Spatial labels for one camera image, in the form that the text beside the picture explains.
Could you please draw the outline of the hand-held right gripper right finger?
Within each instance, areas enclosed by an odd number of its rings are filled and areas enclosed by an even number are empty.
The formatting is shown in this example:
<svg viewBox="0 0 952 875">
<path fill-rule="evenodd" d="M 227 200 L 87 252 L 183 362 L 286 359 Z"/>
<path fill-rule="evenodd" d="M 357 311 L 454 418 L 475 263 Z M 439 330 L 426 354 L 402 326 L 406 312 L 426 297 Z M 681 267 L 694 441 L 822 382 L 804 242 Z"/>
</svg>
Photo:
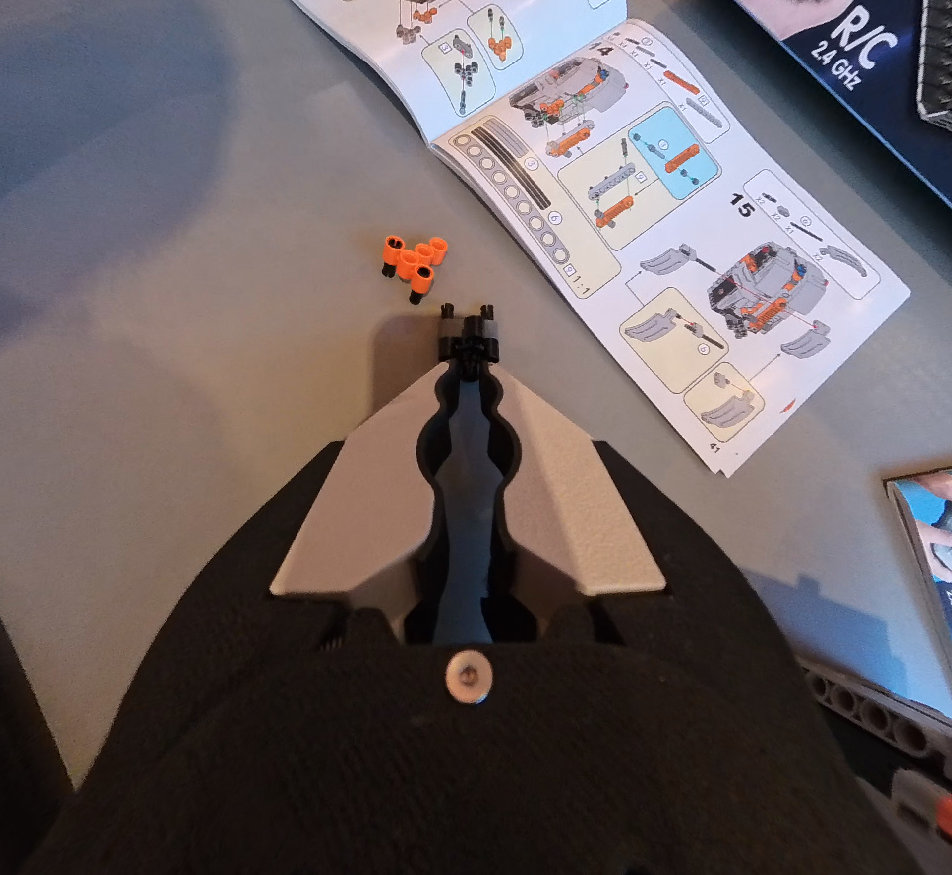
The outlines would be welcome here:
<svg viewBox="0 0 952 875">
<path fill-rule="evenodd" d="M 483 369 L 496 490 L 482 601 L 490 628 L 545 628 L 563 606 L 665 580 L 594 441 L 501 367 Z"/>
</svg>

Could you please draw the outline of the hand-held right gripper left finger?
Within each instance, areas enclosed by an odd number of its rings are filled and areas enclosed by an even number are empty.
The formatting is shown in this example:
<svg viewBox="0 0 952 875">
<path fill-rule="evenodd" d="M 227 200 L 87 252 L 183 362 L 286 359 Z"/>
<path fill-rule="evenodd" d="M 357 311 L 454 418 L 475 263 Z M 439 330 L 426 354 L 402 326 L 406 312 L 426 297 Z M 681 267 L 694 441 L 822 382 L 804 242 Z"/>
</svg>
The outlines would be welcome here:
<svg viewBox="0 0 952 875">
<path fill-rule="evenodd" d="M 375 607 L 394 631 L 421 600 L 411 556 L 433 524 L 434 492 L 417 442 L 438 412 L 439 363 L 345 440 L 270 584 L 275 597 Z"/>
</svg>

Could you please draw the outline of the black toy connector piece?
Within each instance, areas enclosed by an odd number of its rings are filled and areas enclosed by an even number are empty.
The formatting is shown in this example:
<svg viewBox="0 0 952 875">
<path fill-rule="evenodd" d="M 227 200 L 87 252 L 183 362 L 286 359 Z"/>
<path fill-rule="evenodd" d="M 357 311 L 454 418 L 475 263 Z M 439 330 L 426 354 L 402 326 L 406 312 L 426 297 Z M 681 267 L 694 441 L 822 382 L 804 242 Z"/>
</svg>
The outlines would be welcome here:
<svg viewBox="0 0 952 875">
<path fill-rule="evenodd" d="M 493 304 L 482 305 L 478 315 L 456 317 L 453 303 L 441 304 L 438 360 L 456 362 L 462 381 L 478 381 L 483 367 L 500 359 L 498 324 Z"/>
</svg>

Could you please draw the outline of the orange toy connector piece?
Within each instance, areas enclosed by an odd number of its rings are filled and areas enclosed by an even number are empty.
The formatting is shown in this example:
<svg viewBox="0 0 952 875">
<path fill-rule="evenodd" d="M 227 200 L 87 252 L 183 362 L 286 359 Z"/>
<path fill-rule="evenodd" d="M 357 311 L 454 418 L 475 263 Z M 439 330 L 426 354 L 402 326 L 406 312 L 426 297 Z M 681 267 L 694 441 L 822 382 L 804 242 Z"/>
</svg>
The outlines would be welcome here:
<svg viewBox="0 0 952 875">
<path fill-rule="evenodd" d="M 447 251 L 448 244 L 441 237 L 412 247 L 401 237 L 388 235 L 384 240 L 382 275 L 409 284 L 409 302 L 419 305 L 428 295 L 436 267 L 445 260 Z"/>
</svg>

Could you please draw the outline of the grey desk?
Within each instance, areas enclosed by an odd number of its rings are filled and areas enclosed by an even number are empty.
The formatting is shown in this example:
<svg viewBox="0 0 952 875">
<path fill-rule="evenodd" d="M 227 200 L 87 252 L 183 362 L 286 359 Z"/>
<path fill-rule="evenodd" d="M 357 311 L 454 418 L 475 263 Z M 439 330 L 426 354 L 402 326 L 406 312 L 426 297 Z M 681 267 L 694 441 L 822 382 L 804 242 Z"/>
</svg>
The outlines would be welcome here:
<svg viewBox="0 0 952 875">
<path fill-rule="evenodd" d="M 59 757 L 22 873 L 920 873 L 794 653 L 950 712 L 887 499 L 950 464 L 950 210 L 731 0 L 628 0 L 911 297 L 734 478 L 289 0 L 2 0 L 2 622 Z M 388 235 L 448 244 L 419 305 Z M 481 611 L 479 386 L 435 634 L 268 584 L 349 434 L 494 303 L 668 578 Z M 795 651 L 788 648 L 793 643 Z"/>
</svg>

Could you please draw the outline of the blue cover booklet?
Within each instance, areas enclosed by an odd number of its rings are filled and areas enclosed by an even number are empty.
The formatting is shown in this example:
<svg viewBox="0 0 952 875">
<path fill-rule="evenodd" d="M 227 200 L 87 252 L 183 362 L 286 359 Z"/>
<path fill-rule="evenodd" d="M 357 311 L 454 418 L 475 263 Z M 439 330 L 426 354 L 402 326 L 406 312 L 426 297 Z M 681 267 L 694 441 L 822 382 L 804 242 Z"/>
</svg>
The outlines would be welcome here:
<svg viewBox="0 0 952 875">
<path fill-rule="evenodd" d="M 885 484 L 898 511 L 947 673 L 951 672 L 951 469 L 901 476 Z"/>
</svg>

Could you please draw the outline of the open instruction booklet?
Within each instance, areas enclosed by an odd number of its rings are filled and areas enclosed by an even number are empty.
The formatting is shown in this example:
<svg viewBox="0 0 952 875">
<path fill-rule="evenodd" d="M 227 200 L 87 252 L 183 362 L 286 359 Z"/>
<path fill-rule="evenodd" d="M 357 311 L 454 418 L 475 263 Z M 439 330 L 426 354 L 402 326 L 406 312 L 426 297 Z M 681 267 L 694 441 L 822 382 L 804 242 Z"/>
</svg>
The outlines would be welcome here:
<svg viewBox="0 0 952 875">
<path fill-rule="evenodd" d="M 908 297 L 626 0 L 292 0 L 714 472 Z"/>
</svg>

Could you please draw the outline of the robot kit box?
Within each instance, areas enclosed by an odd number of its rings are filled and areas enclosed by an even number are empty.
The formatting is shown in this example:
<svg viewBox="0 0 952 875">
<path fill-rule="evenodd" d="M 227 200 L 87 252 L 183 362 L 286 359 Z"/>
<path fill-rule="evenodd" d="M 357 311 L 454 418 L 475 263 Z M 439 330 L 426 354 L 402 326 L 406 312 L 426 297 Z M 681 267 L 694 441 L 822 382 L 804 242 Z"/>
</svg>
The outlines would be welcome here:
<svg viewBox="0 0 952 875">
<path fill-rule="evenodd" d="M 951 0 L 734 1 L 951 203 Z"/>
</svg>

